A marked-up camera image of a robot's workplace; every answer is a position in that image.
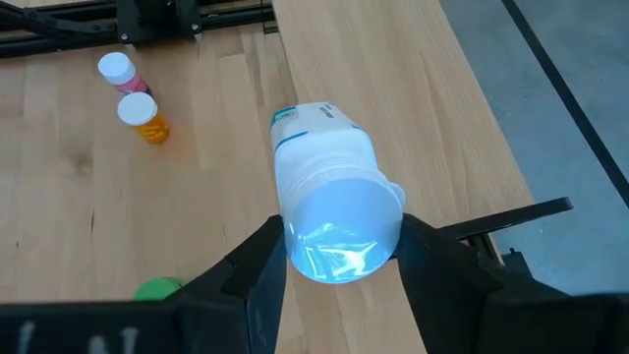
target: white plastic bottle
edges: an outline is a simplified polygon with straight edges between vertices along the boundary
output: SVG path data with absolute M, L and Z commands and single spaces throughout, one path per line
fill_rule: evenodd
M 395 251 L 404 191 L 377 169 L 369 135 L 327 102 L 284 108 L 271 120 L 286 249 L 295 268 L 345 283 Z

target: green object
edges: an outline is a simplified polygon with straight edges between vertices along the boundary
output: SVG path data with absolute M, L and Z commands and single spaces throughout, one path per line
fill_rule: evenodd
M 174 277 L 156 277 L 140 285 L 134 294 L 135 301 L 163 300 L 184 286 L 183 281 Z

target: orange pill bottle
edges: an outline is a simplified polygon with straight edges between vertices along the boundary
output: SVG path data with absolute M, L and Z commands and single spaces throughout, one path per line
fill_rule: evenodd
M 118 103 L 118 117 L 151 144 L 165 142 L 170 134 L 168 123 L 159 113 L 155 100 L 144 92 L 124 96 Z

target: plastic bottle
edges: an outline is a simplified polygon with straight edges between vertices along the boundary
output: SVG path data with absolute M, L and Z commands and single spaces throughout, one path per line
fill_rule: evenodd
M 105 54 L 98 61 L 98 71 L 105 80 L 123 95 L 132 92 L 151 94 L 150 88 L 127 55 L 121 52 Z
M 133 92 L 118 103 L 118 116 L 132 126 L 151 144 L 161 144 L 168 139 L 170 128 L 157 110 L 153 98 L 143 92 Z
M 399 241 L 405 196 L 378 171 L 369 135 L 323 102 L 275 113 L 271 140 L 295 268 L 315 281 L 344 283 L 383 266 Z

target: translucent plastic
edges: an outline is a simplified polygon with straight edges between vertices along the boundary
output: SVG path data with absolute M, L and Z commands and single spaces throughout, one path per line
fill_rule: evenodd
M 329 181 L 284 215 L 295 268 L 324 283 L 363 278 L 391 257 L 400 236 L 403 192 L 363 178 Z

